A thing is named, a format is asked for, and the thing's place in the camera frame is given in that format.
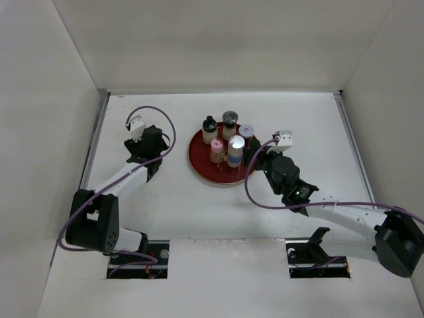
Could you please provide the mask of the tall silver lid bottle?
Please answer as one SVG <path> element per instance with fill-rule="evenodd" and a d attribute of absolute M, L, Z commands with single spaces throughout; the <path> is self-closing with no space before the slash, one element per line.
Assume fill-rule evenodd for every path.
<path fill-rule="evenodd" d="M 228 141 L 227 164 L 236 168 L 241 165 L 245 140 L 239 135 L 232 136 Z"/>

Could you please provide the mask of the white lid dark jar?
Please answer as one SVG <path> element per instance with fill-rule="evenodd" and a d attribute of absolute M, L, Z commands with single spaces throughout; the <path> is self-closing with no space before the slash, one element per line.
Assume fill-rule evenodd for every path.
<path fill-rule="evenodd" d="M 238 128 L 238 134 L 245 139 L 245 141 L 250 141 L 254 137 L 254 129 L 251 125 L 245 124 L 241 125 Z"/>

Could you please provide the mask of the pink cap spice bottle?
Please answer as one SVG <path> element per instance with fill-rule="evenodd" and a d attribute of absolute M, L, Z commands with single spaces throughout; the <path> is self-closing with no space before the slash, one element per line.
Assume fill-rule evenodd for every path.
<path fill-rule="evenodd" d="M 224 143 L 220 138 L 214 138 L 210 144 L 209 159 L 214 164 L 220 164 L 225 157 Z"/>

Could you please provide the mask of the clear cap grinder bottle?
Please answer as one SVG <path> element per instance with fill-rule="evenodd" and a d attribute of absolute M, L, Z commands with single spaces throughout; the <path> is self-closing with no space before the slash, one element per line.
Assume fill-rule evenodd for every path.
<path fill-rule="evenodd" d="M 225 141 L 236 135 L 237 133 L 237 121 L 239 116 L 234 111 L 225 111 L 222 115 L 223 131 L 222 137 Z"/>

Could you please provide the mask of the black cap white bottle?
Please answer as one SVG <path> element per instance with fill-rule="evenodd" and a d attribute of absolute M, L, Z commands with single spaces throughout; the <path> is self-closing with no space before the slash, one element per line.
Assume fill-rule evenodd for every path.
<path fill-rule="evenodd" d="M 218 126 L 216 120 L 208 115 L 202 123 L 202 138 L 205 144 L 210 145 L 211 141 L 218 137 Z"/>

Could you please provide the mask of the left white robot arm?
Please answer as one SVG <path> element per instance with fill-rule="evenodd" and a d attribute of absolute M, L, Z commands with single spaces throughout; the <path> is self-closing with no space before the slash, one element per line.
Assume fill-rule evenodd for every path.
<path fill-rule="evenodd" d="M 161 154 L 169 149 L 169 138 L 154 125 L 140 138 L 124 142 L 130 158 L 110 180 L 96 189 L 79 189 L 74 194 L 65 240 L 68 244 L 106 255 L 126 251 L 134 264 L 148 258 L 147 234 L 120 226 L 124 200 L 159 170 Z"/>

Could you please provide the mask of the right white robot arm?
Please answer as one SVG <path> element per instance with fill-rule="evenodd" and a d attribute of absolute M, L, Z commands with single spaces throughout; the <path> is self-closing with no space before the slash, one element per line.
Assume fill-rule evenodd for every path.
<path fill-rule="evenodd" d="M 252 140 L 243 150 L 246 170 L 262 171 L 272 192 L 281 197 L 279 210 L 323 219 L 366 239 L 365 257 L 387 271 L 410 278 L 423 255 L 423 219 L 401 208 L 383 203 L 351 202 L 325 195 L 300 178 L 300 169 L 284 156 L 287 135 L 274 135 L 260 143 Z"/>

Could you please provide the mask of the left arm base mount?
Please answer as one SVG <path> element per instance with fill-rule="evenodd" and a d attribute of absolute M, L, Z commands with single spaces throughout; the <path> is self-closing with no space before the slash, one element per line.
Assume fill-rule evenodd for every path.
<path fill-rule="evenodd" d="M 168 277 L 170 241 L 151 240 L 148 243 L 147 257 L 133 252 L 118 254 L 109 259 L 107 279 L 158 280 Z"/>

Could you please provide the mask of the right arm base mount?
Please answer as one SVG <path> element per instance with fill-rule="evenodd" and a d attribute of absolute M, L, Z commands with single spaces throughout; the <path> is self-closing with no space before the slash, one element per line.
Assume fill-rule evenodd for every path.
<path fill-rule="evenodd" d="M 291 279 L 350 278 L 347 258 L 329 256 L 321 247 L 329 231 L 328 227 L 319 227 L 309 238 L 285 240 Z"/>

